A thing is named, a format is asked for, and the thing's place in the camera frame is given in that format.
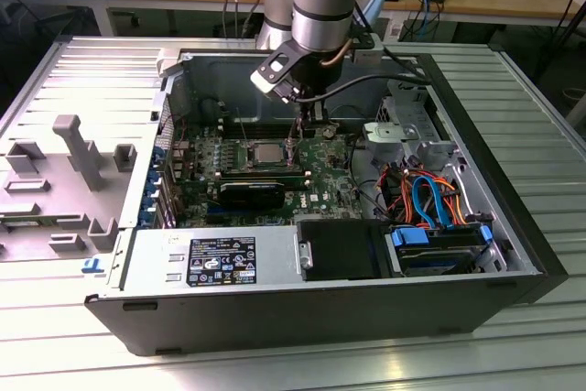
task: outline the power supply label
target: power supply label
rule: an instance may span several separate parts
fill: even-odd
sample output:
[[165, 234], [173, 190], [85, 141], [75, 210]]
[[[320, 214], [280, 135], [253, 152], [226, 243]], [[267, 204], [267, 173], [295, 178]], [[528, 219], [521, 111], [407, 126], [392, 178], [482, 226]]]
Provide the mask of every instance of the power supply label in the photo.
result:
[[256, 283], [255, 238], [191, 240], [186, 279], [193, 288]]

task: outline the table leg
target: table leg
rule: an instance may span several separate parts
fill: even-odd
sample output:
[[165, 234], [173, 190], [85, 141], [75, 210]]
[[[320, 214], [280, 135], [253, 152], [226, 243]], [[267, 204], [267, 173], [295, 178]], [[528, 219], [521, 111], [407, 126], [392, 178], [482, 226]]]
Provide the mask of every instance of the table leg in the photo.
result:
[[586, 117], [586, 93], [581, 99], [578, 101], [574, 108], [571, 109], [568, 116], [566, 116], [566, 121], [572, 126], [577, 127]]
[[92, 5], [93, 16], [98, 24], [100, 35], [102, 37], [114, 37], [116, 35], [116, 25], [108, 8], [103, 3]]
[[401, 30], [407, 20], [409, 20], [409, 11], [393, 11], [388, 18], [386, 25], [384, 43], [398, 41], [401, 37]]

